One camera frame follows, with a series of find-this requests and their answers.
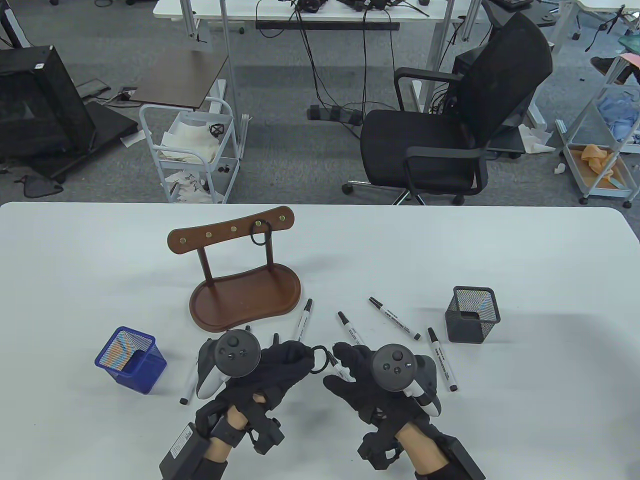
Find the person's left hand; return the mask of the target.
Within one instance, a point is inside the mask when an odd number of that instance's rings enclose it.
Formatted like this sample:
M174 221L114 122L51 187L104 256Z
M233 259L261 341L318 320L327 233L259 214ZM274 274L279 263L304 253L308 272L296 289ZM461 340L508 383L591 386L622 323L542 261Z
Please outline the person's left hand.
M235 407L247 419L247 427L260 430L263 420L258 419L258 408L262 416L278 407L286 393L302 381L313 370L314 352L304 343L288 340L263 349L258 366L249 375L230 378L220 393L196 412L195 426L201 435L212 430L210 417L221 416ZM257 397L262 396L264 403L253 407Z

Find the person's right hand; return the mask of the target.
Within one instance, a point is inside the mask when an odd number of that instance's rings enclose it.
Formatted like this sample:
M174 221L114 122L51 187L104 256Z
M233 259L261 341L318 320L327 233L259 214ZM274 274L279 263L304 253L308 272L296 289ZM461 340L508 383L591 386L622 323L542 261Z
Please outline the person's right hand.
M333 345L333 355L349 371L354 382L345 381L337 375L327 375L323 379L323 385L345 400L364 423L376 428L388 424L394 433L402 430L408 423L419 426L430 424L430 416L416 400L407 397L402 391L387 391L375 382L371 373L373 352L370 348L338 342Z

